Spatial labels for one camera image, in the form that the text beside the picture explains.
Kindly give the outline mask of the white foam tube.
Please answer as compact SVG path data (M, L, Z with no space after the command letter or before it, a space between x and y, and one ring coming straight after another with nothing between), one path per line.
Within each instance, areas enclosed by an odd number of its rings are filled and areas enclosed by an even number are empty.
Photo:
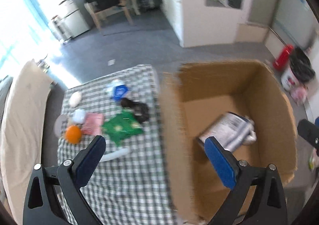
M114 160L117 158L121 158L123 156L126 156L129 153L130 153L129 148L120 148L119 150L116 150L115 152L104 154L101 157L100 162L107 162L107 161L111 161L111 160Z

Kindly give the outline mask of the plastic package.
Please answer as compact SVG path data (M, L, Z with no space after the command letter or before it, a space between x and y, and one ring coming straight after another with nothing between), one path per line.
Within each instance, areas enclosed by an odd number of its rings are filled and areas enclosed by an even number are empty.
M204 146L209 137L215 137L219 144L230 152L235 152L240 146L248 146L257 140L254 122L248 117L233 112L226 112L219 116L196 137L196 140Z

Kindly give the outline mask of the orange fruit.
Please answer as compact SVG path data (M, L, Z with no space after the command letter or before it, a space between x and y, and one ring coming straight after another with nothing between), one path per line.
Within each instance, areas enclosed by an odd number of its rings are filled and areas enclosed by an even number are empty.
M65 132L65 139L71 144L78 144L81 141L82 132L81 129L76 125L71 125Z

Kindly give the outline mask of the checkered tablecloth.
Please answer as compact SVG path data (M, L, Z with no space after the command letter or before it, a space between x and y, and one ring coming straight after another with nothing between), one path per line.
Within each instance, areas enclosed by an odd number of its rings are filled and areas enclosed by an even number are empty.
M79 109L111 119L122 110L111 97L111 87L116 84L128 87L131 100L147 104L150 119L142 125L141 134L119 145L106 138L104 156L81 193L103 224L175 224L164 159L159 86L151 65L137 65L68 89L62 114L72 116L69 99L79 92Z

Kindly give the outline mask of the white earbuds case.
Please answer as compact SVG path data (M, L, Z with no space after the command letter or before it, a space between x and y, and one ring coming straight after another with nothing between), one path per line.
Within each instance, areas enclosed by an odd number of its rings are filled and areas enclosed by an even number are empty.
M86 111L84 109L76 109L72 114L72 122L75 124L84 124L86 118Z

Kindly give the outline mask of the black trash bag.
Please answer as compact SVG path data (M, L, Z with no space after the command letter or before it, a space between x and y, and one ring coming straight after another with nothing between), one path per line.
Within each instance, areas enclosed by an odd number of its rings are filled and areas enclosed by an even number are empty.
M290 54L290 69L302 84L312 81L316 75L310 59L300 47L295 47Z

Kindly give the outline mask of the beige sofa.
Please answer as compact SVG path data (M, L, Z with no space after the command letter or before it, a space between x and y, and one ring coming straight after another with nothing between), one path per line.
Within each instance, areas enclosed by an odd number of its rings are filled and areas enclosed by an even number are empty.
M14 221L22 224L33 167L41 161L46 102L53 79L28 61L13 82L1 124L1 175Z

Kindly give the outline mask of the green snack bag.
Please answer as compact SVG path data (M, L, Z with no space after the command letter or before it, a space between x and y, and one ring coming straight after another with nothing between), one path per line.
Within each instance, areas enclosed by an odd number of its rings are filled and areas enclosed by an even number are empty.
M134 115L128 111L118 113L110 120L105 121L101 126L103 134L107 134L116 146L121 145L121 141L143 133L141 124Z

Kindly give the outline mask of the red fire extinguisher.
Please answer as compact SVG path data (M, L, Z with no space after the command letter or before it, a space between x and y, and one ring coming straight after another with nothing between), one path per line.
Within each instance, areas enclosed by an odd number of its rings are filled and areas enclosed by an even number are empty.
M287 44L279 54L279 56L273 62L273 68L277 71L283 71L288 64L290 54L294 50L294 46Z

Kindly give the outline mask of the white computer mouse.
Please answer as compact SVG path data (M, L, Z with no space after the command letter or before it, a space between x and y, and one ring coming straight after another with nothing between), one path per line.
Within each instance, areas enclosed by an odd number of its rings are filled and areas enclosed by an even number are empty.
M69 98L69 106L75 108L82 100L82 93L80 91L74 92Z

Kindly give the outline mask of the black glasses case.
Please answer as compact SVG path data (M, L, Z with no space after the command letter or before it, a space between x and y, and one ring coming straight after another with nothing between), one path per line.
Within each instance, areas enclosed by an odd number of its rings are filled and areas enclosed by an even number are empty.
M122 98L120 100L120 104L124 109L129 109L140 124L149 121L150 113L149 107L146 103L136 102L128 98Z

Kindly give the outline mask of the blue white tissue pack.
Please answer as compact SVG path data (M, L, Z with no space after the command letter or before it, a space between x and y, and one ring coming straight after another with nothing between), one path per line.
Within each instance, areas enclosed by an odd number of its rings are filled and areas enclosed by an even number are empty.
M112 80L106 85L105 90L106 93L110 95L110 98L117 103L130 93L129 87L120 79Z

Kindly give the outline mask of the large cardboard box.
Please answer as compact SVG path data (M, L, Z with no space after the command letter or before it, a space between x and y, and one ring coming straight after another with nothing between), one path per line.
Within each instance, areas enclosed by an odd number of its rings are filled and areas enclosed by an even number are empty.
M292 107L259 61L187 63L160 86L172 202L192 224L287 221L297 169Z

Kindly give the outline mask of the white mini fridge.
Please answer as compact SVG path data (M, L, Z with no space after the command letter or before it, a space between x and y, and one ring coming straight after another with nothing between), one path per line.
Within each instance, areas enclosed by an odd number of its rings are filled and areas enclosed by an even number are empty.
M64 0L58 7L52 25L63 41L76 38L93 27L93 19L85 8L84 0Z

